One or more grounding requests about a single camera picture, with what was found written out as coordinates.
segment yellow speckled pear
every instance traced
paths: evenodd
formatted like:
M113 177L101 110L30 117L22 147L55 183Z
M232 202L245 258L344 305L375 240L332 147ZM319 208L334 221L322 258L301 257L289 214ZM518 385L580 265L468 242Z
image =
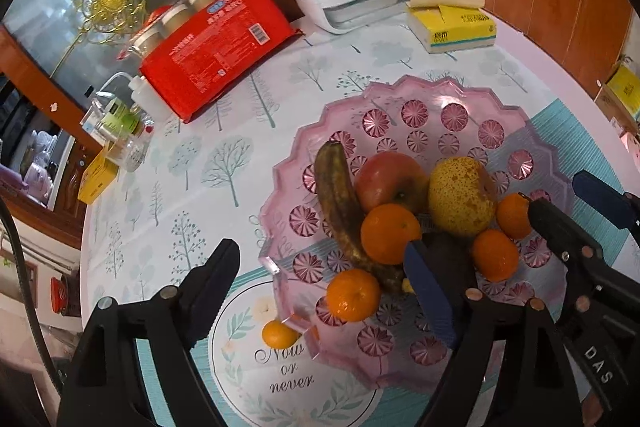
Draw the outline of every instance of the yellow speckled pear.
M454 235L472 237L495 214L494 182L473 158L448 158L431 173L429 211L434 224Z

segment pink scalloped plastic plate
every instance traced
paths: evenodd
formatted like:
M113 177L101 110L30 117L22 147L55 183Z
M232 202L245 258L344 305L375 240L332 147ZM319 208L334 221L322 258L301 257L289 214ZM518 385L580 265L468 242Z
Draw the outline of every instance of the pink scalloped plastic plate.
M339 140L356 175L377 152L408 154L427 172L442 159L471 156L492 175L499 194L546 198L571 214L573 193L558 171L555 149L540 141L519 107L506 107L490 89L463 89L452 79L404 76L393 86L370 84L361 96L331 103L318 123L296 134L291 156L274 168L275 190L260 212L269 240L261 263L273 274L279 316L305 334L319 362L351 371L363 384L432 393L449 360L430 332L414 296L383 296L375 315L344 323L326 308L329 281L350 263L338 249L316 197L313 162L327 140ZM429 216L420 216L424 231ZM492 299L523 305L533 295L550 309L564 298L564 271L535 232L518 243L511 279L479 287ZM488 377L499 367L494 349Z

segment yellow tissue package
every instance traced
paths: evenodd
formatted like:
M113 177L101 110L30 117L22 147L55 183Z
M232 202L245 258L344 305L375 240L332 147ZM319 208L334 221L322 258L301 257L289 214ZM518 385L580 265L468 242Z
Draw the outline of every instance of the yellow tissue package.
M640 78L624 64L607 82L607 87L620 99L634 120L640 117Z
M82 203L92 204L115 179L117 174L118 166L107 159L107 151L102 149L82 175L78 199Z
M407 15L409 28L429 53L495 44L495 22L477 8L408 8Z

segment barcode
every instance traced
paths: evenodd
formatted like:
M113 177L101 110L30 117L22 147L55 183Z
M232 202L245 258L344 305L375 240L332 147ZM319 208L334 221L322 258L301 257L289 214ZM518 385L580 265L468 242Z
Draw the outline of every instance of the barcode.
M254 24L253 26L250 26L249 31L251 32L251 35L254 36L255 40L257 40L258 44L260 45L263 45L271 40L267 35L267 32L264 31L262 26L260 26L259 24Z

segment white plastic bottle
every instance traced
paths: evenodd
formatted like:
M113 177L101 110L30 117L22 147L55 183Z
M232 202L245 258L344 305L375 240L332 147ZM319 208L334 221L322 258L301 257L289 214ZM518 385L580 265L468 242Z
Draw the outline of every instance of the white plastic bottle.
M154 119L156 126L169 120L174 113L144 76L134 76L129 83L129 88L133 91L131 100Z

